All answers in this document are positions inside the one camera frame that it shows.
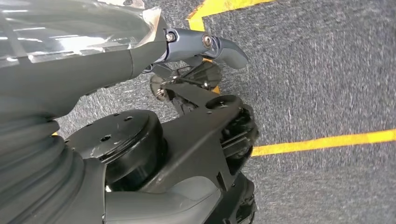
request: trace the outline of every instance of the black plastic housing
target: black plastic housing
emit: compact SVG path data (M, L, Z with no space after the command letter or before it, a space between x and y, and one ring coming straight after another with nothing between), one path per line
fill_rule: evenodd
M157 115L146 110L116 113L75 132L66 145L84 159L107 165L112 191L134 191L161 165L166 146Z

